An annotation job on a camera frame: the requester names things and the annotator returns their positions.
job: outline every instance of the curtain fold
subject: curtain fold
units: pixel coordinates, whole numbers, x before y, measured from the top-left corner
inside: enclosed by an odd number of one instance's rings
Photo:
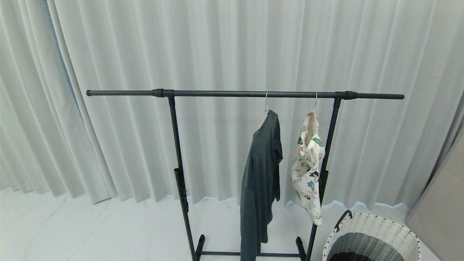
[[[44,2],[2,1],[0,12],[2,187],[109,198]]]
[[[7,28],[10,44],[2,48],[2,57],[21,67],[29,64],[33,79],[14,66],[2,69],[2,112],[4,96],[6,110],[20,114],[22,107],[15,106],[27,105],[31,111],[35,101],[14,101],[27,98],[25,85],[37,85],[50,124],[57,128],[45,132],[46,120],[39,121],[34,113],[18,115],[18,122],[11,119],[15,128],[3,124],[2,117],[2,140],[9,141],[7,153],[1,155],[6,162],[1,167],[2,187],[61,193],[74,183],[63,177],[71,172],[81,184],[73,193],[86,191],[95,199],[177,197],[168,101],[87,97],[88,89],[405,94],[404,100],[342,102],[324,203],[338,200],[347,207],[362,202],[371,208],[380,202],[412,208],[450,139],[450,127],[456,125],[464,90],[462,1],[77,0],[48,5],[82,116],[65,93],[69,90],[62,88],[60,96],[55,90],[65,86],[65,80],[50,46],[56,47],[46,39],[50,35],[38,33],[46,31],[43,23],[27,21],[39,20],[31,14],[39,4],[11,7],[19,12],[8,17],[20,21],[17,26],[23,28],[15,30],[26,42],[18,45],[28,52],[14,52],[19,47],[12,44],[13,37],[19,36]],[[39,39],[49,41],[50,49],[38,44]],[[18,85],[23,91],[16,94],[9,86]],[[281,123],[285,204],[296,199],[290,164],[304,117],[316,109],[326,140],[333,101],[319,99],[315,108],[313,99],[268,100]],[[176,109],[188,194],[194,202],[205,196],[238,199],[264,99],[176,98]],[[26,124],[37,131],[27,132]],[[47,143],[50,139],[34,143],[47,134],[63,142],[55,144],[56,149]],[[16,141],[13,135],[25,138]],[[38,155],[43,151],[54,156]],[[23,153],[31,164],[15,156]],[[47,175],[31,175],[32,169]]]

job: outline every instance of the floor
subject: floor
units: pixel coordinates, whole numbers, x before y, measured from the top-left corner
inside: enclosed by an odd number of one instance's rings
[[[0,260],[2,261],[148,261],[189,260],[187,236],[179,201],[166,197],[135,203],[118,198],[92,205],[85,196],[75,199],[51,193],[22,194],[4,189],[0,196]],[[217,202],[204,199],[190,204],[190,223],[195,245],[205,234],[204,250],[240,249],[239,207],[235,200]],[[354,212],[368,212],[361,204]],[[296,253],[295,239],[300,236],[305,248],[311,222],[304,209],[289,203],[284,208],[274,203],[273,221],[268,226],[269,242],[263,252]],[[344,212],[339,203],[323,209],[323,225],[318,227],[311,260],[322,259],[328,234]],[[373,213],[396,222],[407,209],[376,205]],[[422,245],[422,260],[437,261]],[[203,256],[202,261],[239,260],[236,256]],[[295,258],[258,257],[257,260],[297,260]]]

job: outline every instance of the black metal clothes rack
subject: black metal clothes rack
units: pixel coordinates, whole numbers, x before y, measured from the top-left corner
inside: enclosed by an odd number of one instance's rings
[[[87,96],[154,96],[159,98],[168,98],[169,107],[171,110],[171,121],[174,132],[174,144],[177,156],[178,167],[174,169],[174,174],[177,182],[177,190],[179,192],[180,205],[184,216],[185,229],[187,231],[188,245],[192,261],[199,261],[202,255],[240,255],[240,252],[220,252],[220,251],[204,251],[205,235],[201,235],[198,241],[197,248],[193,245],[192,231],[188,219],[188,202],[187,191],[185,187],[184,168],[182,165],[182,153],[180,150],[179,129],[177,127],[177,115],[175,111],[174,97],[270,97],[270,98],[332,98],[334,99],[334,107],[332,117],[330,119],[329,133],[325,144],[325,157],[322,161],[321,173],[319,175],[319,193],[322,203],[325,186],[329,172],[326,170],[329,160],[330,147],[334,136],[335,124],[337,121],[338,109],[342,100],[352,99],[404,99],[402,94],[377,94],[377,93],[357,93],[354,91],[335,91],[335,92],[301,92],[301,91],[176,91],[156,89],[151,91],[87,91]],[[276,257],[299,257],[301,261],[309,261],[314,245],[317,226],[313,224],[311,236],[309,238],[308,252],[305,253],[303,242],[300,237],[296,238],[296,248],[298,254],[283,254],[283,253],[260,253],[259,256],[276,256]]]

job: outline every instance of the laundry basket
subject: laundry basket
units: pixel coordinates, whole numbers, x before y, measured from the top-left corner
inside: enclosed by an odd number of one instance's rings
[[[407,227],[347,210],[327,239],[323,261],[419,261],[420,242]]]

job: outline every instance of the long-sleeve shirt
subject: long-sleeve shirt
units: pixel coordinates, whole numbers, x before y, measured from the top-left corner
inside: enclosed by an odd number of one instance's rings
[[[282,160],[277,114],[268,115],[253,135],[242,179],[240,199],[240,260],[254,261],[267,243],[272,203],[280,200],[279,163]]]

